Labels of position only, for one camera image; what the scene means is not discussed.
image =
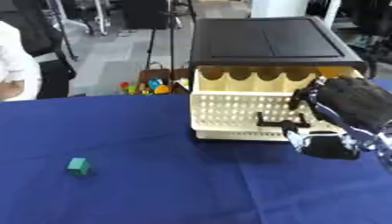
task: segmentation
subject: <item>black lid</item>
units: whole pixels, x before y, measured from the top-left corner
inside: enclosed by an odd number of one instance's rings
[[[206,18],[194,33],[191,67],[366,64],[316,17]]]

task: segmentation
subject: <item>chair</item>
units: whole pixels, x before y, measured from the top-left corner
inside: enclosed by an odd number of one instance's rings
[[[359,34],[365,45],[350,45],[368,63],[368,78],[377,74],[377,62],[392,64],[388,54],[392,49],[392,7],[390,0],[346,0],[344,5],[351,11],[350,17],[356,28],[339,30],[342,33]]]

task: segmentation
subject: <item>basket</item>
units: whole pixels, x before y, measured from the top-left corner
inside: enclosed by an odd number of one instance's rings
[[[289,110],[288,102],[293,92],[306,87],[316,73],[308,73],[301,80],[292,80],[288,73],[265,79],[258,72],[250,72],[245,78],[238,79],[238,75],[230,72],[213,77],[208,75],[211,71],[217,74],[212,68],[198,68],[194,74],[191,114],[197,138],[287,141],[280,127],[280,122],[285,120],[308,123],[308,127],[299,129],[304,134],[323,130],[343,131],[318,121],[305,103],[298,110]],[[342,75],[361,76],[352,68],[340,69],[340,72]],[[260,115],[265,123],[262,127],[258,125]]]

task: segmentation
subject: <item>storage box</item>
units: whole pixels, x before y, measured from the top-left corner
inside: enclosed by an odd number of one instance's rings
[[[365,63],[316,18],[204,19],[193,41],[191,113],[198,138],[285,141],[280,123],[301,132],[342,131],[293,92],[318,75],[361,76]]]

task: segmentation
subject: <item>robotic hand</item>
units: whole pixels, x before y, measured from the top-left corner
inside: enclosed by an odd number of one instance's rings
[[[317,158],[357,159],[374,151],[392,172],[392,94],[361,78],[318,77],[291,97],[290,109],[307,102],[317,119],[346,133],[312,132],[302,135],[296,124],[283,122],[283,133],[296,150]]]

